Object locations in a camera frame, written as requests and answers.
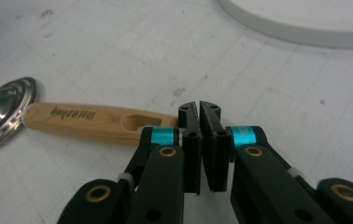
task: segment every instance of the white table surface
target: white table surface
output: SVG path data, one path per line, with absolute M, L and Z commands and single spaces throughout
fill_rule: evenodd
M 18 77 L 41 82 L 41 102 L 171 115 L 212 102 L 225 125 L 262 126 L 313 187 L 353 181 L 353 49 L 262 35 L 216 0 L 0 0 L 0 86 Z M 0 146 L 0 224 L 56 223 L 83 184 L 116 180 L 134 150 L 21 130 Z M 185 223 L 236 223 L 230 192 L 202 183 L 185 196 Z

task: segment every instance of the black plastic part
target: black plastic part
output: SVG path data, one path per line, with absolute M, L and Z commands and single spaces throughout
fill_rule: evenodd
M 86 194 L 97 186 L 108 186 L 110 188 L 109 196 L 98 203 L 87 201 Z M 122 203 L 120 187 L 117 183 L 104 179 L 93 180 L 78 190 L 71 201 L 66 205 L 57 223 L 122 223 L 126 216 L 126 207 Z
M 200 194 L 201 141 L 199 116 L 194 102 L 178 109 L 178 126 L 183 129 L 182 149 L 185 153 L 184 183 L 186 193 Z
M 179 129 L 174 128 L 174 146 L 179 145 Z
M 146 127 L 142 130 L 139 146 L 124 171 L 124 173 L 133 176 L 135 186 L 138 186 L 141 181 L 141 176 L 145 170 L 150 149 L 153 147 L 151 144 L 152 130 L 152 127 Z
M 246 153 L 248 147 L 261 155 Z M 259 145 L 237 149 L 231 201 L 240 223 L 334 223 L 282 162 Z
M 272 146 L 270 146 L 269 142 L 267 142 L 264 130 L 260 126 L 251 126 L 251 128 L 256 136 L 256 144 L 266 147 L 278 159 L 278 161 L 281 162 L 282 166 L 288 170 L 290 165 L 272 148 Z
M 165 147 L 176 154 L 162 156 Z M 126 223 L 182 223 L 183 161 L 180 147 L 158 146 L 151 151 Z
M 220 107 L 200 102 L 200 128 L 203 133 L 203 163 L 212 191 L 226 191 L 233 135 L 220 124 Z
M 322 180 L 316 198 L 337 223 L 353 224 L 353 183 L 339 178 Z

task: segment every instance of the white plate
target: white plate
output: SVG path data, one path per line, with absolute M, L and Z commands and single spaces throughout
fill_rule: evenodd
M 309 45 L 353 48 L 353 1 L 218 0 L 259 32 Z

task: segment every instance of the blue ring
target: blue ring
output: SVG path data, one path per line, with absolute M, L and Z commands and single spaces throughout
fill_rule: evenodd
M 237 149 L 246 144 L 256 144 L 256 135 L 251 126 L 232 126 L 230 127 L 234 140 L 234 153 Z
M 154 127 L 152 129 L 151 143 L 160 145 L 173 145 L 174 128 Z

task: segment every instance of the spoon bowl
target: spoon bowl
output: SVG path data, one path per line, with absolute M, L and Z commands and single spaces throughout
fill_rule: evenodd
M 0 143 L 21 127 L 25 108 L 35 101 L 36 81 L 23 77 L 0 87 Z

